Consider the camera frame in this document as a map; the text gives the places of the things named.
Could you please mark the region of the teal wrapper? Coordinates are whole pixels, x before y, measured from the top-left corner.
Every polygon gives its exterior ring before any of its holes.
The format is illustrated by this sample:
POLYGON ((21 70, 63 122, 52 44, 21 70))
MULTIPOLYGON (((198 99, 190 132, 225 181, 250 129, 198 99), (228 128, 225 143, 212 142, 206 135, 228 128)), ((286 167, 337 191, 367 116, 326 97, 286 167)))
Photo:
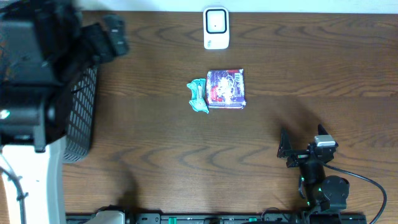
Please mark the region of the teal wrapper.
POLYGON ((206 93, 206 80, 204 78, 198 78, 187 83, 187 88, 191 90, 192 97, 189 101, 190 106, 196 112, 209 113, 208 105, 205 101, 206 93))

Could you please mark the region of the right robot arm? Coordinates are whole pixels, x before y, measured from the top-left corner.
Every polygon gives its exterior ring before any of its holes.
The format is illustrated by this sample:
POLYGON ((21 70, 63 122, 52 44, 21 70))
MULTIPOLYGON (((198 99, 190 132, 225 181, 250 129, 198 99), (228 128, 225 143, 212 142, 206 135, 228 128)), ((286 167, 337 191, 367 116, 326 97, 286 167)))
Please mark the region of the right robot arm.
POLYGON ((339 176, 325 174, 325 165, 334 159, 338 143, 318 125, 318 134, 306 149, 294 149, 285 129, 277 151, 278 158, 287 159, 288 168, 299 168, 298 191, 316 213, 338 213, 346 209, 349 182, 339 176))

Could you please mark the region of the purple snack packet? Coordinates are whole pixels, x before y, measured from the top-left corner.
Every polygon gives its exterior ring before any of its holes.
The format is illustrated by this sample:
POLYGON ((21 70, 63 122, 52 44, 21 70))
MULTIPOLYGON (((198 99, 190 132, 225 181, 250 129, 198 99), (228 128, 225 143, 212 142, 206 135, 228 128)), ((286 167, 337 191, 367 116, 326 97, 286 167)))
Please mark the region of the purple snack packet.
POLYGON ((243 109, 246 106, 244 70, 210 70, 206 78, 210 108, 243 109))

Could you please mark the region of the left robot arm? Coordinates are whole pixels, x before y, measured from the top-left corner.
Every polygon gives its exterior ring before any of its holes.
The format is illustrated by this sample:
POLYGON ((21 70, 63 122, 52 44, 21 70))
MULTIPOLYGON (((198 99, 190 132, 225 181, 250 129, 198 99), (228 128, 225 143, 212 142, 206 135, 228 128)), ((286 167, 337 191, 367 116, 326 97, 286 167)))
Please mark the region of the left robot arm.
POLYGON ((11 223, 127 223, 67 215, 62 168, 91 147, 98 67, 126 55, 125 22, 83 26, 72 1, 1 2, 1 178, 11 223))

